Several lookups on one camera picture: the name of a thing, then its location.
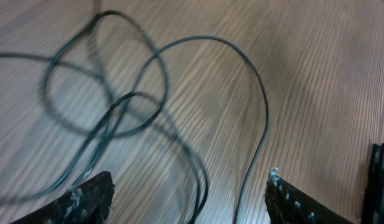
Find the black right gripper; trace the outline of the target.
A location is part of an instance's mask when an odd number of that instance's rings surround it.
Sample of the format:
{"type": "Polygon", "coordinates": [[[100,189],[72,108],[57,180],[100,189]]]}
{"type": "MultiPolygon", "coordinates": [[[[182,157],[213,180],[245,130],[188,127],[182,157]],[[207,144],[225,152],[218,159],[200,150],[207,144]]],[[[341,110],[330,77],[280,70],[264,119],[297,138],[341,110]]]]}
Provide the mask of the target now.
{"type": "Polygon", "coordinates": [[[361,223],[384,224],[384,143],[373,145],[361,223]]]}

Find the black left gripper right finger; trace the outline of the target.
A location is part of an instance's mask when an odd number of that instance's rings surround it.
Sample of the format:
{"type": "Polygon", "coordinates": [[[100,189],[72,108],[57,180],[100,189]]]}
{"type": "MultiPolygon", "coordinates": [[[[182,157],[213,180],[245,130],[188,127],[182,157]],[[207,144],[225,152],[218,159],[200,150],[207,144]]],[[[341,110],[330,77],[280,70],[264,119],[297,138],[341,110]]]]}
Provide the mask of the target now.
{"type": "Polygon", "coordinates": [[[274,224],[352,224],[280,178],[277,167],[268,175],[265,204],[274,224]]]}

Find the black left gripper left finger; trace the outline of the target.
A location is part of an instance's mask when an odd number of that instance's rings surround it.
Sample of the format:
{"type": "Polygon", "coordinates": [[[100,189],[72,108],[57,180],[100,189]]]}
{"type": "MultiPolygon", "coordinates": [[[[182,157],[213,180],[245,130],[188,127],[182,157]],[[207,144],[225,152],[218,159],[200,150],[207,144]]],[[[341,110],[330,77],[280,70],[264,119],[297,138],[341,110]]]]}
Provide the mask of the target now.
{"type": "Polygon", "coordinates": [[[111,173],[103,171],[11,224],[104,224],[114,192],[111,173]]]}

